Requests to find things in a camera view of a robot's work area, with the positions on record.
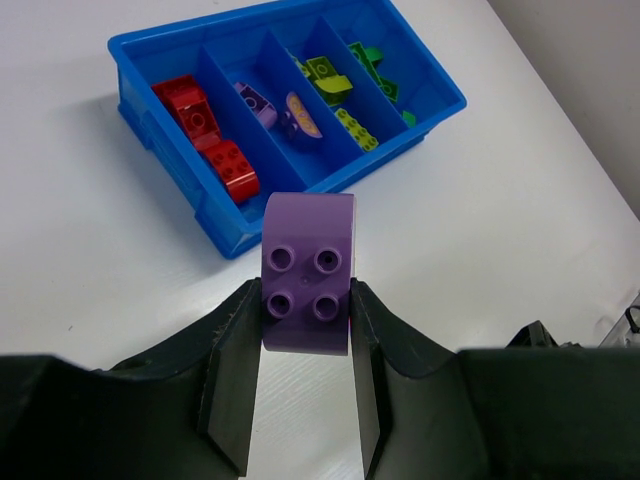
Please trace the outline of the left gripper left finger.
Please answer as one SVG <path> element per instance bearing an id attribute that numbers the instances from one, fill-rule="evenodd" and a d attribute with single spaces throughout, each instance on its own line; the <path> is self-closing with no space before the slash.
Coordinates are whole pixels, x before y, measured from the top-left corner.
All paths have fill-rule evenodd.
<path id="1" fill-rule="evenodd" d="M 261 284 L 108 370 L 1 359 L 5 479 L 238 479 L 247 473 Z"/>

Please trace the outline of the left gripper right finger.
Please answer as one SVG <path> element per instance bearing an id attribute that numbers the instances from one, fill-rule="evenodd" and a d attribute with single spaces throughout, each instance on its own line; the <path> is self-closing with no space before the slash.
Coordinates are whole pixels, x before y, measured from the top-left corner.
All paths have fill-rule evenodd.
<path id="1" fill-rule="evenodd" d="M 369 479 L 635 479 L 635 348 L 452 352 L 353 280 L 351 342 Z"/>

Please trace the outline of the purple round lego brick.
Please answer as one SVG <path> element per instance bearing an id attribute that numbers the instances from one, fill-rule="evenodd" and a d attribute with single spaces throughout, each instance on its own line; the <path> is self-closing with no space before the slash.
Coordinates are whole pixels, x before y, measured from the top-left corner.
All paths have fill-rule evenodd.
<path id="1" fill-rule="evenodd" d="M 262 340 L 269 351 L 345 356 L 356 199 L 274 193 L 262 230 Z"/>

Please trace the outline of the red flower lego brick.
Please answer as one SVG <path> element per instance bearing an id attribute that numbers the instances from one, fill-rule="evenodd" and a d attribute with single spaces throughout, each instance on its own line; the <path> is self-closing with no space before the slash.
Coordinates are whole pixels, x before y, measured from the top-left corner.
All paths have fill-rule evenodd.
<path id="1" fill-rule="evenodd" d="M 242 204 L 260 193 L 255 170 L 233 141 L 222 140 L 205 149 L 202 155 L 215 170 L 235 204 Z"/>

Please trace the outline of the purple printed lego brick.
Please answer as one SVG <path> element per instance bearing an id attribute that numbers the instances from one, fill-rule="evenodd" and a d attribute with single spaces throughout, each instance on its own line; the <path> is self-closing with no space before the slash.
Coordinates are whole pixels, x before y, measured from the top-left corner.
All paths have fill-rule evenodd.
<path id="1" fill-rule="evenodd" d="M 261 125 L 267 130 L 271 129 L 278 120 L 278 112 L 273 104 L 247 83 L 236 82 L 234 88 Z"/>

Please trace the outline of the lime green long lego brick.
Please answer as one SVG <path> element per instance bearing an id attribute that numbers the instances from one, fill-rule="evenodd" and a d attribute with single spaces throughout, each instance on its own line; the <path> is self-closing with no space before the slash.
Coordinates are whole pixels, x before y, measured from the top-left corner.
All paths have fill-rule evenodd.
<path id="1" fill-rule="evenodd" d="M 378 140 L 351 116 L 346 109 L 338 108 L 335 111 L 335 116 L 364 152 L 371 152 L 379 146 Z"/>

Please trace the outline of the red curved lego brick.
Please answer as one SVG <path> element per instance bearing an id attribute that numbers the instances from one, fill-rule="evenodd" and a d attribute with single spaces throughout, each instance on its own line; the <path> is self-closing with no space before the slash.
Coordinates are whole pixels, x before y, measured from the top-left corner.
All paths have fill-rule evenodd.
<path id="1" fill-rule="evenodd" d="M 183 75 L 152 86 L 163 106 L 172 114 L 205 99 L 203 90 L 193 75 Z"/>

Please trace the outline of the green small lego brick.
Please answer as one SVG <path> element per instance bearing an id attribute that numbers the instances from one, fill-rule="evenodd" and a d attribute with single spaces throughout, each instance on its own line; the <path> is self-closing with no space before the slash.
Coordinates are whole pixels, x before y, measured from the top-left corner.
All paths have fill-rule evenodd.
<path id="1" fill-rule="evenodd" d="M 393 104 L 396 104 L 399 98 L 399 86 L 387 78 L 380 76 L 379 77 L 379 87 Z"/>

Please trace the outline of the lime green square lego brick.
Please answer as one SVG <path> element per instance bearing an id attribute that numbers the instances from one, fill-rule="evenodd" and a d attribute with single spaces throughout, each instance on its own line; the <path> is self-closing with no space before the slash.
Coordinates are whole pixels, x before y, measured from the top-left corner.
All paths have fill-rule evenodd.
<path id="1" fill-rule="evenodd" d="M 326 56 L 309 58 L 305 62 L 311 82 L 337 76 L 338 73 Z"/>

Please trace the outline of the green lego plate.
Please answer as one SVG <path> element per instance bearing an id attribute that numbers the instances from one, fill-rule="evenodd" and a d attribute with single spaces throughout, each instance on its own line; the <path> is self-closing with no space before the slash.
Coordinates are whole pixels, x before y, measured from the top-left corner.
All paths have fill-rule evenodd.
<path id="1" fill-rule="evenodd" d="M 353 42 L 348 48 L 360 62 L 367 62 L 373 68 L 377 68 L 384 60 L 384 53 L 378 47 L 366 47 L 361 42 Z"/>

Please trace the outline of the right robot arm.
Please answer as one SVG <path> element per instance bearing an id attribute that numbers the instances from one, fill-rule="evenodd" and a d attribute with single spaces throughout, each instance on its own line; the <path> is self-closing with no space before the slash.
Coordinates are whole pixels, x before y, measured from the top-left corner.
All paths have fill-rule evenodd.
<path id="1" fill-rule="evenodd" d="M 579 343 L 558 343 L 541 321 L 536 320 L 521 328 L 507 348 L 581 348 Z"/>

